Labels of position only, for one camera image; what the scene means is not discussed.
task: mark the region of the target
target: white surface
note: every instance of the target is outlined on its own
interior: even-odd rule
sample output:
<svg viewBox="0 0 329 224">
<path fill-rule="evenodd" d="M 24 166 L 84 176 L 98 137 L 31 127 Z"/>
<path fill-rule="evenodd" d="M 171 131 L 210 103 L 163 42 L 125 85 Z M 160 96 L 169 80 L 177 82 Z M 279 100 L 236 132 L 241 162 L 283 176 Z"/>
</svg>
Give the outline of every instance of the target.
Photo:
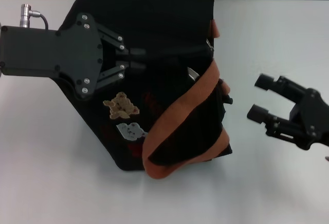
<svg viewBox="0 0 329 224">
<path fill-rule="evenodd" d="M 74 0 L 24 0 L 51 29 Z M 0 0 L 17 25 L 22 0 Z M 119 170 L 48 79 L 0 79 L 0 223 L 327 224 L 329 149 L 265 136 L 253 103 L 288 116 L 289 101 L 253 87 L 259 73 L 314 87 L 329 100 L 329 2 L 217 1 L 215 57 L 234 98 L 224 126 L 233 154 L 164 180 Z M 32 20 L 32 26 L 43 27 Z"/>
</svg>

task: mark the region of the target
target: black fabric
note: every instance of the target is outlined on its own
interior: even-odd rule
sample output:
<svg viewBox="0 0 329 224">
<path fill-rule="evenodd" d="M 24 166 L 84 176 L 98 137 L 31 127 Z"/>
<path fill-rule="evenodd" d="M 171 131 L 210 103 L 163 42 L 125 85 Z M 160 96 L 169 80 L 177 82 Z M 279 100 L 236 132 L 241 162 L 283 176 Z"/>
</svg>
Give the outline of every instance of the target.
<svg viewBox="0 0 329 224">
<path fill-rule="evenodd" d="M 228 145 L 218 156 L 216 156 L 216 158 L 217 157 L 221 157 L 221 156 L 227 156 L 227 155 L 230 155 L 230 154 L 232 154 L 232 148 L 231 148 L 231 146 L 230 145 Z"/>
<path fill-rule="evenodd" d="M 173 52 L 179 48 L 204 47 L 198 53 L 174 57 L 147 58 L 146 72 L 135 75 L 126 71 L 123 81 L 94 94 L 88 101 L 79 101 L 66 82 L 53 79 L 71 104 L 93 130 L 117 166 L 123 170 L 143 170 L 141 150 L 144 138 L 127 141 L 116 125 L 137 122 L 148 132 L 158 117 L 194 82 L 187 66 L 202 75 L 212 58 L 205 45 L 214 0 L 76 0 L 60 30 L 69 28 L 80 12 L 91 14 L 95 21 L 124 37 L 127 48 L 144 48 L 148 55 Z M 114 49 L 103 45 L 103 67 L 116 65 Z M 140 110 L 130 119 L 109 118 L 103 101 L 124 92 Z"/>
<path fill-rule="evenodd" d="M 152 153 L 156 165 L 173 165 L 206 152 L 222 132 L 225 109 L 221 83 L 186 120 Z"/>
</svg>

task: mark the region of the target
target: gray patch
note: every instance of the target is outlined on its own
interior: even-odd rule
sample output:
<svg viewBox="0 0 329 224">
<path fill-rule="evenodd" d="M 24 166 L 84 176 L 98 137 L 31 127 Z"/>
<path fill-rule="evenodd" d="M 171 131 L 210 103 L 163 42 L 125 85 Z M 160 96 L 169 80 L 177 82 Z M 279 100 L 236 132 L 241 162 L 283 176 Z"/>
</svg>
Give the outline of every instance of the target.
<svg viewBox="0 0 329 224">
<path fill-rule="evenodd" d="M 124 139 L 129 141 L 136 141 L 138 138 L 146 137 L 147 132 L 144 132 L 142 128 L 140 128 L 139 124 L 136 122 L 127 125 L 126 123 L 121 123 L 117 125 L 118 130 Z"/>
</svg>

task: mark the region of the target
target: teddy bear patch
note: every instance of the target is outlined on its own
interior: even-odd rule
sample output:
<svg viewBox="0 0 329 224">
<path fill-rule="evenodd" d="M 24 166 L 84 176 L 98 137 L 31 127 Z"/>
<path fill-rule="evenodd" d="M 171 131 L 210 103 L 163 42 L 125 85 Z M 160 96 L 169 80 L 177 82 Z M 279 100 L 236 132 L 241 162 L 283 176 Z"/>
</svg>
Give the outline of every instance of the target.
<svg viewBox="0 0 329 224">
<path fill-rule="evenodd" d="M 103 101 L 105 106 L 109 107 L 109 118 L 115 120 L 117 118 L 129 119 L 130 115 L 139 114 L 138 107 L 127 98 L 123 92 L 117 93 L 116 97 L 111 101 Z"/>
</svg>

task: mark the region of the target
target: silver connector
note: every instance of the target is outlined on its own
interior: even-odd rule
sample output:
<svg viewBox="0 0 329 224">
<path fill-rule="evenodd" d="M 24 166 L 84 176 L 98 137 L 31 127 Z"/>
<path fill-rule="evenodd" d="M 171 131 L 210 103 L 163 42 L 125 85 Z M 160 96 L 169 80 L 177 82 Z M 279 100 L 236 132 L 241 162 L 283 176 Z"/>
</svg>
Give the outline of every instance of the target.
<svg viewBox="0 0 329 224">
<path fill-rule="evenodd" d="M 21 5 L 20 27 L 30 28 L 30 10 L 31 6 L 29 4 Z"/>
<path fill-rule="evenodd" d="M 30 28 L 30 17 L 40 17 L 41 13 L 38 11 L 32 11 L 29 4 L 21 5 L 21 21 L 20 27 Z"/>
</svg>

